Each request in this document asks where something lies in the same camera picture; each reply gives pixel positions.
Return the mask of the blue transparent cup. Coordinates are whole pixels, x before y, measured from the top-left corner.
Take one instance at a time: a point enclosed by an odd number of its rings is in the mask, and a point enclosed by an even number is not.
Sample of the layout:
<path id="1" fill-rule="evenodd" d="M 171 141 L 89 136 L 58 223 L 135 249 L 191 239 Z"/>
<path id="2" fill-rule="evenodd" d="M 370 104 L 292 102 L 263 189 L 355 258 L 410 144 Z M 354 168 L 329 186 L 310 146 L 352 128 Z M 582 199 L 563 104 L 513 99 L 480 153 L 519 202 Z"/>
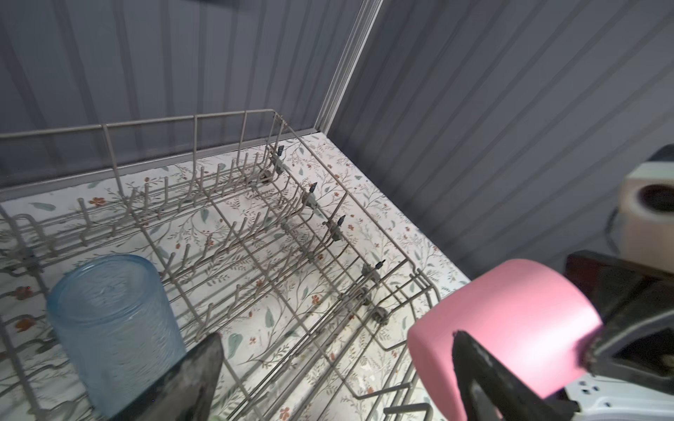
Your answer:
<path id="1" fill-rule="evenodd" d="M 67 273 L 47 319 L 94 408 L 113 417 L 179 362 L 186 346 L 156 267 L 132 254 Z"/>

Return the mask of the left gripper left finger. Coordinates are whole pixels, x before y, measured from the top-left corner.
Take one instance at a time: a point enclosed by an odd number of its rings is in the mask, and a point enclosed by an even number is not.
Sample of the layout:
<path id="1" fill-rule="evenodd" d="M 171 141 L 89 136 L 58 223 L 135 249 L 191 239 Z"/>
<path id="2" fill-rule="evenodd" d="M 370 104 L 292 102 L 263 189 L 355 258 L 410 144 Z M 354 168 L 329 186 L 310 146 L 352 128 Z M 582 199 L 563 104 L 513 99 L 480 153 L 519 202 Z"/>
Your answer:
<path id="1" fill-rule="evenodd" d="M 207 420 L 224 361 L 221 336 L 207 335 L 114 420 Z"/>

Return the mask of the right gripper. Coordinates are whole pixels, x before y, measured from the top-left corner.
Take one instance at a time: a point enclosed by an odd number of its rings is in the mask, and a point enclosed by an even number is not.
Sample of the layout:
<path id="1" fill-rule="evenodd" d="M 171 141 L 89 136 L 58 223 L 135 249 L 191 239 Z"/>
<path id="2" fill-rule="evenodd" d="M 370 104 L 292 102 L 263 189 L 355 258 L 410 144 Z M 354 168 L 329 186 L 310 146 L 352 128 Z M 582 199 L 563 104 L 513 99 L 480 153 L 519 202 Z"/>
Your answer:
<path id="1" fill-rule="evenodd" d="M 673 273 L 582 250 L 563 274 L 602 322 L 581 353 L 586 370 L 671 395 Z"/>

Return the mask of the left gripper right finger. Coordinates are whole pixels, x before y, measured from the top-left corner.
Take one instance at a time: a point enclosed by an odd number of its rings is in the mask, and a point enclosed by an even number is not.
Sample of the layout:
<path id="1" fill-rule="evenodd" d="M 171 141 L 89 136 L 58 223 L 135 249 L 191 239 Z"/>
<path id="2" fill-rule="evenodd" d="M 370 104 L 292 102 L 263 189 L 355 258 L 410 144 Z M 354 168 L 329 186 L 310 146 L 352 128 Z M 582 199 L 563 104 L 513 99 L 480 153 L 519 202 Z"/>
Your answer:
<path id="1" fill-rule="evenodd" d="M 468 420 L 572 420 L 579 405 L 542 399 L 471 335 L 454 335 L 452 359 Z"/>

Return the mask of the pink plastic cup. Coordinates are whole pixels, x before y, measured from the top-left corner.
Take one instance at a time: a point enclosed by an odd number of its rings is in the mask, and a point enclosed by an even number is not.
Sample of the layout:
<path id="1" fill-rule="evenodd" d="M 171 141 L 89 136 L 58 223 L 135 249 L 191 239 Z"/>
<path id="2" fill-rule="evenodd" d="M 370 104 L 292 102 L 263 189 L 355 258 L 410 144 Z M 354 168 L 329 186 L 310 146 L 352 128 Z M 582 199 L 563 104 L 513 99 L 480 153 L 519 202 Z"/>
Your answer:
<path id="1" fill-rule="evenodd" d="M 467 418 L 452 360 L 454 336 L 469 333 L 541 398 L 586 371 L 581 354 L 602 328 L 589 299 L 541 263 L 506 261 L 458 289 L 407 332 L 412 364 L 448 420 Z"/>

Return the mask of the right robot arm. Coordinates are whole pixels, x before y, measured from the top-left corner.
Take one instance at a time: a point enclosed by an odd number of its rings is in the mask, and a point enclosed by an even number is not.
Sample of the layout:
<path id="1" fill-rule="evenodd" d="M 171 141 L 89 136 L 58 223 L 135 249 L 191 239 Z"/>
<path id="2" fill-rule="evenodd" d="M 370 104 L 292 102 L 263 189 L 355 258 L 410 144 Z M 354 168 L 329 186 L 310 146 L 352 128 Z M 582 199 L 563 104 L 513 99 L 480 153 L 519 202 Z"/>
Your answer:
<path id="1" fill-rule="evenodd" d="M 570 254 L 565 276 L 603 323 L 565 392 L 577 420 L 673 418 L 673 275 L 605 254 Z"/>

